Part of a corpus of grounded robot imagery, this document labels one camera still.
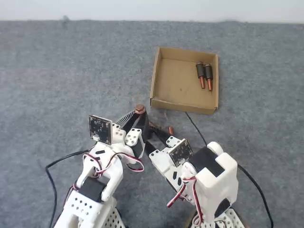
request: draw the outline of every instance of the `gray carpet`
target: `gray carpet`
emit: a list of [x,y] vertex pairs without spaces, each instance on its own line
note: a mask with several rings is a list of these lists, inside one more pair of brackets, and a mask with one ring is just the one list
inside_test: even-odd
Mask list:
[[[237,22],[0,22],[0,227],[47,227],[54,196],[44,166],[93,144],[89,114],[116,120],[138,102],[149,105],[157,46],[219,54],[219,110],[190,115],[254,176],[275,227],[302,227],[303,35],[303,25]],[[185,113],[148,111],[195,150],[203,145]],[[145,172],[125,170],[115,193],[126,225],[183,227],[194,207],[167,209],[174,192],[143,161]],[[52,168],[58,212],[81,170],[81,157]],[[235,208],[252,228],[269,227],[257,190],[238,178]]]

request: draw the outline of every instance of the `wire bundle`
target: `wire bundle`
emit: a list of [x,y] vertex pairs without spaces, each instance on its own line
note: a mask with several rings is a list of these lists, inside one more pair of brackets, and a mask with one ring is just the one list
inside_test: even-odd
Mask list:
[[197,211],[197,215],[193,218],[192,220],[192,224],[195,226],[195,227],[199,227],[201,225],[201,223],[203,222],[203,213],[201,211],[201,208],[200,208],[200,201],[199,201],[199,198],[198,198],[198,195],[196,193],[196,188],[195,188],[195,185],[196,185],[196,178],[195,177],[191,177],[191,178],[184,178],[182,179],[183,181],[183,186],[180,188],[180,190],[176,193],[176,195],[167,203],[167,207],[171,207],[173,205],[173,203],[178,199],[178,198],[181,198],[182,200],[187,200],[187,197],[185,196],[182,196],[182,193],[184,192],[184,190],[186,189],[186,184],[189,182],[189,181],[194,181],[193,184],[192,184],[192,193],[193,193],[193,198],[194,198],[194,202],[195,202],[195,207],[196,207],[196,211]]
[[143,165],[143,163],[142,163],[142,161],[141,161],[140,159],[135,158],[135,157],[133,157],[133,156],[127,154],[127,153],[124,153],[124,152],[119,152],[119,153],[115,153],[114,155],[112,155],[111,158],[110,158],[110,160],[109,160],[109,162],[108,162],[108,164],[106,165],[106,167],[105,167],[104,169],[102,169],[101,163],[97,160],[97,158],[94,157],[94,156],[92,156],[92,155],[89,154],[89,153],[85,153],[85,154],[83,155],[83,161],[85,160],[86,157],[89,157],[89,158],[91,158],[93,161],[95,161],[95,163],[96,163],[97,166],[98,166],[98,167],[96,168],[95,177],[99,177],[101,174],[103,174],[103,173],[111,166],[111,162],[112,162],[113,158],[114,158],[115,156],[117,156],[117,155],[123,155],[123,156],[125,156],[125,157],[127,157],[127,158],[129,158],[129,159],[131,159],[131,160],[133,160],[133,161],[136,161],[137,163],[140,163],[141,168],[139,168],[139,169],[131,168],[131,167],[127,164],[127,167],[128,167],[130,170],[132,170],[132,171],[134,171],[134,172],[143,172],[143,171],[144,171],[144,165]]

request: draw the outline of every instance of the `white wall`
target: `white wall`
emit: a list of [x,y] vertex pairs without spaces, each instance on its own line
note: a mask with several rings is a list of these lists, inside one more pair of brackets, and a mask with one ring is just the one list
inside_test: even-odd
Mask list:
[[304,23],[304,0],[0,0],[0,20],[174,20]]

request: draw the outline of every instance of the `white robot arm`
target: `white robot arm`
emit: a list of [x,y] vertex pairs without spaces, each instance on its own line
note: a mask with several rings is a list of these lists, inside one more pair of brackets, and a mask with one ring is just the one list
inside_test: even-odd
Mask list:
[[193,153],[186,139],[162,136],[168,136],[162,140],[166,147],[154,150],[149,158],[177,192],[167,206],[177,199],[194,205],[197,215],[192,227],[233,228],[235,223],[244,228],[231,208],[238,193],[237,162],[216,142]]
[[[148,115],[138,109],[117,123],[89,116],[91,138],[96,145],[83,155],[83,171],[68,195],[55,228],[124,228],[112,197],[123,179],[125,163],[133,171],[143,171],[143,155]],[[135,169],[129,164],[140,163]]]

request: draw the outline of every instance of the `cardboard box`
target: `cardboard box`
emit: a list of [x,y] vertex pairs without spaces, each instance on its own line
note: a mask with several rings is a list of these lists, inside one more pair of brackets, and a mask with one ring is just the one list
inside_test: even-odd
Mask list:
[[[150,105],[155,108],[213,114],[219,105],[219,57],[216,54],[159,47],[155,57]],[[211,64],[213,90],[200,87],[196,63]]]

